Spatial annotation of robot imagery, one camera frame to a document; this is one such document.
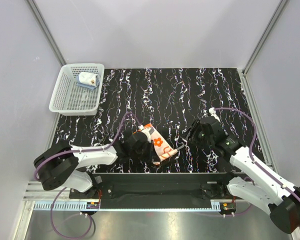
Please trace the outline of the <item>aluminium rail frame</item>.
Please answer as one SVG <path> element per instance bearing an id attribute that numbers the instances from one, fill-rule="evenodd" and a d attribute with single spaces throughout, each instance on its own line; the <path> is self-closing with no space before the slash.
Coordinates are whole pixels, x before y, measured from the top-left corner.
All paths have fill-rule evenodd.
<path id="1" fill-rule="evenodd" d="M 239 198 L 205 199 L 190 195 L 135 195 L 116 197 L 114 187 L 105 188 L 101 195 L 92 198 L 74 198 L 73 190 L 58 188 L 44 191 L 41 186 L 29 183 L 23 196 L 24 202 L 33 202 L 39 211 L 81 211 L 81 212 L 238 212 L 235 208 L 245 201 Z"/>

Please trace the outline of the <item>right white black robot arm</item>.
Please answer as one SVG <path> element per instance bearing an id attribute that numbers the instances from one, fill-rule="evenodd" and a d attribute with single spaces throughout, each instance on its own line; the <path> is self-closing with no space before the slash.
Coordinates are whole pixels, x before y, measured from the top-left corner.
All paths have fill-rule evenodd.
<path id="1" fill-rule="evenodd" d="M 195 120 L 184 138 L 198 148 L 210 148 L 253 181 L 248 183 L 233 173 L 227 173 L 217 185 L 220 197 L 226 199 L 232 195 L 256 206 L 286 234 L 300 228 L 300 186 L 284 179 L 254 157 L 241 139 L 224 131 L 217 118 L 207 116 L 203 121 Z"/>

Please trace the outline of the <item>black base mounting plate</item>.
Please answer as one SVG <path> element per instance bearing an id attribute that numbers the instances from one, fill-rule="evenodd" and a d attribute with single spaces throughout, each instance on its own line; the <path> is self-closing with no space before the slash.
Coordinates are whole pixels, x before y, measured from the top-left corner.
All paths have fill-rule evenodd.
<path id="1" fill-rule="evenodd" d="M 71 189 L 75 199 L 90 199 L 110 187 L 114 187 L 116 197 L 163 194 L 190 195 L 208 200 L 233 198 L 222 185 L 230 177 L 229 173 L 98 173 L 94 177 L 101 183 L 89 193 Z"/>

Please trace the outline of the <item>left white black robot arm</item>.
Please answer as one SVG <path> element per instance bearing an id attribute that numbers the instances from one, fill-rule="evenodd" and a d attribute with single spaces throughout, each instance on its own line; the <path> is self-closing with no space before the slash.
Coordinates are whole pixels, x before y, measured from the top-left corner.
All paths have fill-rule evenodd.
<path id="1" fill-rule="evenodd" d="M 125 140 L 114 140 L 98 147 L 71 146 L 61 141 L 34 160 L 34 177 L 45 191 L 67 187 L 93 198 L 98 193 L 96 180 L 78 169 L 92 165 L 109 166 L 116 162 L 123 164 L 128 160 L 160 162 L 149 134 L 137 132 Z"/>

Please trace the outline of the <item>blue white bear towel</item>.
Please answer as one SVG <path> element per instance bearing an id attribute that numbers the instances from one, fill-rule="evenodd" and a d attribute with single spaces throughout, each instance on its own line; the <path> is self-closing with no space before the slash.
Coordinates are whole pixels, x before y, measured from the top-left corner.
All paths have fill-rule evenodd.
<path id="1" fill-rule="evenodd" d="M 79 87 L 94 90 L 100 84 L 101 78 L 97 73 L 81 72 L 76 76 Z"/>

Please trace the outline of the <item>orange white towel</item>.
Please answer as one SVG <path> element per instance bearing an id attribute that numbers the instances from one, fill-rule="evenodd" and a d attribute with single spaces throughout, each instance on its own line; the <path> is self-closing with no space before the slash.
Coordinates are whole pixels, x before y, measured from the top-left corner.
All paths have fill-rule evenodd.
<path id="1" fill-rule="evenodd" d="M 154 149 L 154 156 L 152 157 L 151 163 L 155 166 L 173 157 L 179 151 L 173 148 L 151 123 L 138 126 L 137 132 L 145 134 L 148 142 L 152 144 L 151 148 Z"/>

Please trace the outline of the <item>white perforated plastic basket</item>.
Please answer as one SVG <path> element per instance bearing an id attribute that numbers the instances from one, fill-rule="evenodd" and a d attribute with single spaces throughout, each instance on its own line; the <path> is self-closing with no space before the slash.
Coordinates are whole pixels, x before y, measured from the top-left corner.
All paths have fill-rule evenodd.
<path id="1" fill-rule="evenodd" d="M 87 72 L 99 79 L 95 89 L 79 86 L 77 76 Z M 63 65 L 59 71 L 49 110 L 64 116 L 94 116 L 97 113 L 105 66 L 101 63 L 72 63 Z"/>

